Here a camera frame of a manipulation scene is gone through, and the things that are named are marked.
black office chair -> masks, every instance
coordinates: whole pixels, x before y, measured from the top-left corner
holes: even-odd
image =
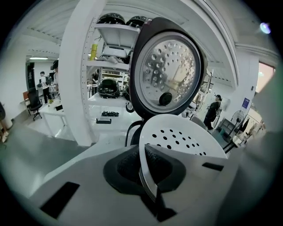
[[[28,98],[30,100],[30,105],[29,105],[29,108],[31,111],[37,111],[35,114],[34,114],[34,118],[33,120],[35,119],[35,117],[37,117],[38,115],[41,117],[40,113],[38,112],[38,110],[41,108],[42,106],[42,103],[40,102],[40,99],[39,99],[39,96],[38,96],[38,90],[36,90],[36,88],[31,88],[29,89],[28,91]]]

shoe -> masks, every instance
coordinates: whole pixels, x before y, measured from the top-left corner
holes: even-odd
[[[5,143],[6,140],[7,140],[7,137],[3,135],[1,141],[2,141],[3,143]]]

standing fan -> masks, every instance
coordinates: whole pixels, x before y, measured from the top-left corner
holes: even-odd
[[[229,133],[228,137],[230,136],[230,134],[232,133],[232,131],[234,131],[234,129],[237,127],[238,124],[240,124],[243,120],[244,120],[245,116],[244,116],[244,112],[241,110],[238,110],[234,113],[231,122],[234,125],[233,129],[231,130],[231,132]]]

gray floor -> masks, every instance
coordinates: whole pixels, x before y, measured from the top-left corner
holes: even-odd
[[[82,153],[75,141],[48,137],[14,123],[5,146],[0,143],[0,170],[10,188],[29,197],[47,173]]]

purple light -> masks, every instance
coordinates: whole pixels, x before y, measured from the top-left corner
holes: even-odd
[[[271,32],[270,29],[269,29],[268,24],[266,24],[266,23],[261,23],[260,24],[260,29],[265,34],[269,34]]]

